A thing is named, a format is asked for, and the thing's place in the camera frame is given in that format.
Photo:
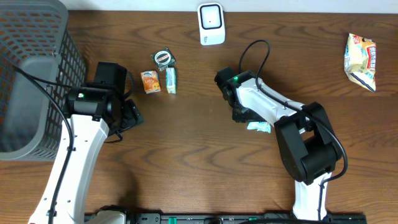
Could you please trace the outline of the small teal white box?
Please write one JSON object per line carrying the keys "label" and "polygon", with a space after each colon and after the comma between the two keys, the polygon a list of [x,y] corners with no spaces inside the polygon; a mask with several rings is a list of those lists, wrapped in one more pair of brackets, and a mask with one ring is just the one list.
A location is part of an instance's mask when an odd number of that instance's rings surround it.
{"label": "small teal white box", "polygon": [[166,88],[169,94],[176,94],[177,76],[173,67],[168,67],[166,69]]}

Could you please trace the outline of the teal candy wrapper packet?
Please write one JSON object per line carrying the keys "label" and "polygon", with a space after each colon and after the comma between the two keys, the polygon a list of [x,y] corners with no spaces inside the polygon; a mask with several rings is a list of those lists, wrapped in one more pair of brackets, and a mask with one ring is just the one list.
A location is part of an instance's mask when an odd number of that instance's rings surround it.
{"label": "teal candy wrapper packet", "polygon": [[249,122],[247,129],[261,131],[261,132],[265,132],[265,133],[271,133],[271,125],[266,121]]}

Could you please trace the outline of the small orange juice box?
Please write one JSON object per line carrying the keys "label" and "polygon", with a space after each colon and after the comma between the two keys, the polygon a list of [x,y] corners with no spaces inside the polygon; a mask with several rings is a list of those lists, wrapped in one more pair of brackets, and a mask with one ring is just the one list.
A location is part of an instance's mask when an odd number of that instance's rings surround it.
{"label": "small orange juice box", "polygon": [[141,78],[146,94],[157,93],[161,91],[159,75],[156,71],[141,72]]}

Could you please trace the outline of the dark green round-label packet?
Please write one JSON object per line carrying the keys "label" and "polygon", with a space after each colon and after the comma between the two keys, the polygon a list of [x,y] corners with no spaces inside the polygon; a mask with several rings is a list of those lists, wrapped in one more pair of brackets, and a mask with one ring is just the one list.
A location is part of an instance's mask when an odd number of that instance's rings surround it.
{"label": "dark green round-label packet", "polygon": [[151,55],[151,58],[160,72],[176,64],[176,59],[168,47]]}

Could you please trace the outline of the large white snack bag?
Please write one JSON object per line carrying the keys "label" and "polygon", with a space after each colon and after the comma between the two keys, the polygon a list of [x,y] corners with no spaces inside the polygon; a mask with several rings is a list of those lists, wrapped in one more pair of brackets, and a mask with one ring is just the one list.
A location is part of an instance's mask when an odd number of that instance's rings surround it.
{"label": "large white snack bag", "polygon": [[344,59],[344,71],[348,79],[375,93],[376,43],[349,33]]}

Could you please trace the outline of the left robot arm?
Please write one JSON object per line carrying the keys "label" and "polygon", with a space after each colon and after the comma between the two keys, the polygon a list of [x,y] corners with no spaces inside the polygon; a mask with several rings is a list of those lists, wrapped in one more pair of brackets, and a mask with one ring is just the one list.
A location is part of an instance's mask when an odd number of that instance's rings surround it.
{"label": "left robot arm", "polygon": [[69,90],[57,156],[29,223],[84,223],[88,189],[106,138],[143,122],[129,95],[123,83],[104,81]]}

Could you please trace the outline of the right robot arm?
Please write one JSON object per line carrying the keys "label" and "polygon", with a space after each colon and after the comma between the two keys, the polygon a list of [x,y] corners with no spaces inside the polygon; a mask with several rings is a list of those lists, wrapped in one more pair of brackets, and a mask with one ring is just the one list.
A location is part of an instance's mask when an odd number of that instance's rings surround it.
{"label": "right robot arm", "polygon": [[215,83],[233,109],[237,123],[267,122],[275,129],[282,163],[295,181],[293,214],[301,220],[324,220],[326,180],[342,153],[322,105],[292,101],[269,88],[254,72],[239,75],[229,67]]}

